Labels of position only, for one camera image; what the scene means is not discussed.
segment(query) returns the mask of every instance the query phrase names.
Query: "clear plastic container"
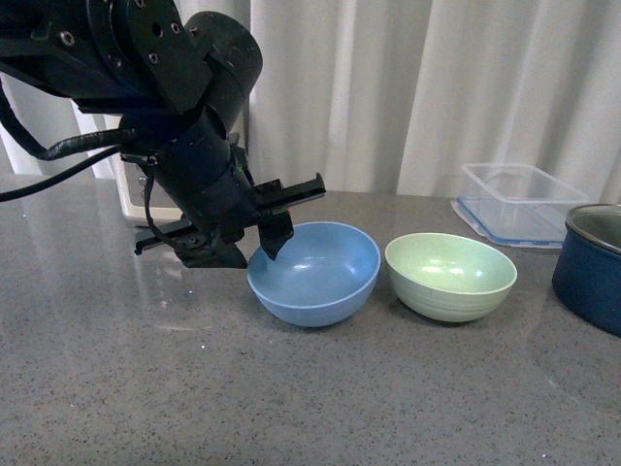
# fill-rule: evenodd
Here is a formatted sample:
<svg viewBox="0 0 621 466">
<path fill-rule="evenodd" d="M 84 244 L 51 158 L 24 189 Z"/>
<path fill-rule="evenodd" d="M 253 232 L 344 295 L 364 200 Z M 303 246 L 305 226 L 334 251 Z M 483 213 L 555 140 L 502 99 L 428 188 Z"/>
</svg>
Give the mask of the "clear plastic container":
<svg viewBox="0 0 621 466">
<path fill-rule="evenodd" d="M 479 234 L 500 245 L 560 248 L 569 209 L 586 204 L 582 191 L 523 163 L 471 163 L 453 203 Z"/>
</svg>

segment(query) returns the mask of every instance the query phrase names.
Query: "blue bowl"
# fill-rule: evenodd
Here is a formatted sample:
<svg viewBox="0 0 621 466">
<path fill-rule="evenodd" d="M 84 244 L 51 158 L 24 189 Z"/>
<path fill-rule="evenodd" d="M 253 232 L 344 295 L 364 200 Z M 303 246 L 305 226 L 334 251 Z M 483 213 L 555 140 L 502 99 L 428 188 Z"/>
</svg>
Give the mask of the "blue bowl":
<svg viewBox="0 0 621 466">
<path fill-rule="evenodd" d="M 376 284 L 381 254 L 376 242 L 353 226 L 302 223 L 272 261 L 257 249 L 247 278 L 274 316 L 304 327 L 344 320 L 367 301 Z"/>
</svg>

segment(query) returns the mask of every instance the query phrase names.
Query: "pot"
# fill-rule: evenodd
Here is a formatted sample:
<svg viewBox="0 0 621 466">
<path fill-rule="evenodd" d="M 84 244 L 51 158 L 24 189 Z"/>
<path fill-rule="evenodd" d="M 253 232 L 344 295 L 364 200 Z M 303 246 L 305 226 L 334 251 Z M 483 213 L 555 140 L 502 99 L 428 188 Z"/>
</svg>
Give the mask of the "pot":
<svg viewBox="0 0 621 466">
<path fill-rule="evenodd" d="M 621 336 L 621 205 L 571 209 L 552 287 L 572 312 Z"/>
</svg>

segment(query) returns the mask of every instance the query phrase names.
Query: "curtain fold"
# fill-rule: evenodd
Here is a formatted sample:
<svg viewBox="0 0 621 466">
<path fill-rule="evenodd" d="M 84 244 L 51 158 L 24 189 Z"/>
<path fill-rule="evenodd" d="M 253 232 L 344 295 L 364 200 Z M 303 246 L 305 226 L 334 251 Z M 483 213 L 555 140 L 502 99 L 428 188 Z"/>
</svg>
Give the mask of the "curtain fold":
<svg viewBox="0 0 621 466">
<path fill-rule="evenodd" d="M 462 164 L 517 161 L 593 202 L 621 202 L 620 2 L 177 5 L 184 21 L 208 10 L 234 17 L 259 43 L 264 68 L 245 120 L 258 182 L 299 183 L 320 172 L 329 189 L 452 197 Z M 44 145 L 117 121 L 3 82 Z M 42 164 L 4 129 L 0 138 L 0 172 L 48 175 L 76 162 Z M 90 176 L 114 173 L 106 162 Z"/>
</svg>

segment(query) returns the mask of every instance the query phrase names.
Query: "gray countertop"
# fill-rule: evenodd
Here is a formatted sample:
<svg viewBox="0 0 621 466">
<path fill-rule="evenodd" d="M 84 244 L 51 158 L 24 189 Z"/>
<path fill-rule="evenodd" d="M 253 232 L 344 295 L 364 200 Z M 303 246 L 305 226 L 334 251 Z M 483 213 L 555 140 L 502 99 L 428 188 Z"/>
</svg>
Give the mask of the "gray countertop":
<svg viewBox="0 0 621 466">
<path fill-rule="evenodd" d="M 381 250 L 476 237 L 448 199 L 330 192 L 292 215 Z M 243 270 L 135 257 L 135 231 L 113 182 L 0 204 L 0 464 L 621 464 L 621 339 L 556 299 L 558 251 L 501 248 L 517 283 L 475 322 L 410 311 L 382 264 L 358 313 L 309 330 Z"/>
</svg>

